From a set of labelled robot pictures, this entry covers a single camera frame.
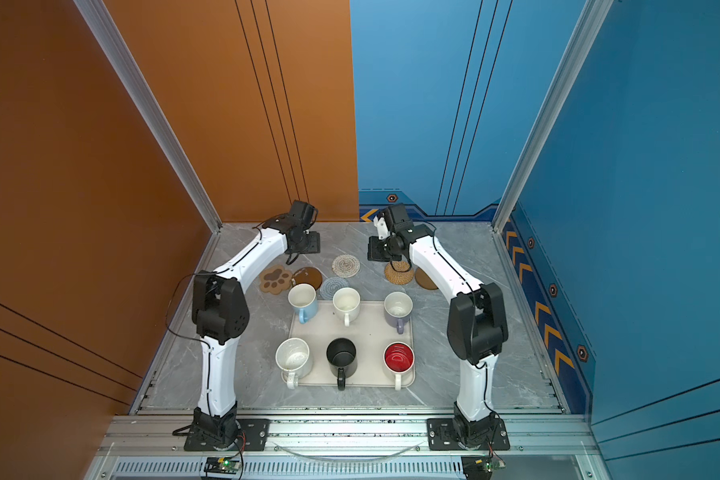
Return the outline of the glossy brown round coaster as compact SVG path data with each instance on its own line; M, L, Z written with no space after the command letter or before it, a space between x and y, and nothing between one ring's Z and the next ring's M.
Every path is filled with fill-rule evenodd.
M292 285L308 284L315 290L319 290L323 283L322 273L315 267L302 267L292 276Z

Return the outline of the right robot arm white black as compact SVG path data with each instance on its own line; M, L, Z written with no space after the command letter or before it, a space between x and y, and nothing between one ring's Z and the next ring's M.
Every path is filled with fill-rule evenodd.
M442 247L435 230L414 223L403 205L382 209L373 219L368 259L405 260L424 271L449 301L447 340L460 361L455 401L456 441L467 449L508 449L506 427L494 409L494 371L508 340L504 295L497 283L471 275Z

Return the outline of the white woven rope coaster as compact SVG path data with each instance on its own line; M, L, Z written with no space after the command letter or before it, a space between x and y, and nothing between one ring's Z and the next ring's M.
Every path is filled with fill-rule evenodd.
M343 254L337 256L332 262L333 272L340 278L355 276L361 267L359 259L353 255Z

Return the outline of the cork paw print coaster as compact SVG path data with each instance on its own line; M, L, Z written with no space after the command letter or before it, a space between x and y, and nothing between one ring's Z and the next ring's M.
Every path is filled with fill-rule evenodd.
M282 265L267 268L259 275L259 288L262 292L279 295L292 286L293 273Z

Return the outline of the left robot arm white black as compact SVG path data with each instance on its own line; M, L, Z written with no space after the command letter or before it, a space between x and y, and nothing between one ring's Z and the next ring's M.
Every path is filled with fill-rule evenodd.
M293 261L320 251L320 235L312 230L317 216L316 207L295 200L288 212L257 225L258 236L232 259L189 276L193 339L201 344L203 364L192 423L173 432L186 438L186 451L242 448L234 377L237 347L250 321L245 292L276 257L287 254Z

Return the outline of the tan rattan woven coaster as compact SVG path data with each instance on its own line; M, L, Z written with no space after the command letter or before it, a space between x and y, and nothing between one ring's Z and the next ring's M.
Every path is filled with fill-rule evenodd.
M384 269L385 278L395 285L406 285L415 276L415 271L406 260L390 261Z

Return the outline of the blue grey woven coaster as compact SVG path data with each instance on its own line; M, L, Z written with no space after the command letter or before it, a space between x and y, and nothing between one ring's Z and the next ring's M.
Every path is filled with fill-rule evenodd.
M332 301L334 295L342 288L347 288L349 282L345 278L330 277L326 278L319 289L319 294L323 300Z

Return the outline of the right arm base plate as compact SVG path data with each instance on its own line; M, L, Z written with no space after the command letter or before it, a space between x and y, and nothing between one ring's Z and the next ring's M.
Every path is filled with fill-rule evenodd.
M453 418L434 417L426 420L428 448L431 451L509 451L509 434L503 422L491 430L478 444L468 446L457 437Z

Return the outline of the plain brown cork coaster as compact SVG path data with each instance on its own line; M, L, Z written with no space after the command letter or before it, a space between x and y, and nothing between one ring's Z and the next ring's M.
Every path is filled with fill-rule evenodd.
M416 283L423 289L434 291L438 289L436 283L421 268L416 268L414 279Z

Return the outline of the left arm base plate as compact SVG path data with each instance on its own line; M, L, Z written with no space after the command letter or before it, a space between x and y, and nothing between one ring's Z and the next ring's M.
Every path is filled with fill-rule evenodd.
M219 436L191 425L183 449L190 452L261 452L265 449L270 429L267 418L236 420L236 430L229 436Z

